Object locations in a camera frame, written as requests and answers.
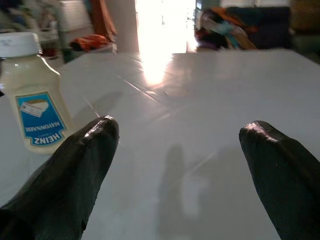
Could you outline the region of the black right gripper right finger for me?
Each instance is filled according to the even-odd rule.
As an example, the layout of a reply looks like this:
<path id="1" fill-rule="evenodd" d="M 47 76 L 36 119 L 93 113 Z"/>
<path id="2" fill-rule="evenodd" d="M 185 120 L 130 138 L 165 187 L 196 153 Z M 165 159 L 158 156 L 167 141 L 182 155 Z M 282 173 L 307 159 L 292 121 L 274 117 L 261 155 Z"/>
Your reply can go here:
<path id="1" fill-rule="evenodd" d="M 320 162 L 299 141 L 265 121 L 239 131 L 263 207 L 282 240 L 320 238 Z"/>

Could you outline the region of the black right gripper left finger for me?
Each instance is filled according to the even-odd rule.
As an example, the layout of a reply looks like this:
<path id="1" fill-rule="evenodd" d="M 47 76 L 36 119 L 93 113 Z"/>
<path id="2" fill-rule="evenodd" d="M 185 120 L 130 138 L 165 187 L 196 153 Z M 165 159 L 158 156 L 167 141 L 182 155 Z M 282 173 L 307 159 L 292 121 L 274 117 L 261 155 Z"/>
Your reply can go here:
<path id="1" fill-rule="evenodd" d="M 81 239 L 118 143 L 108 115 L 69 136 L 1 207 L 1 239 Z"/>

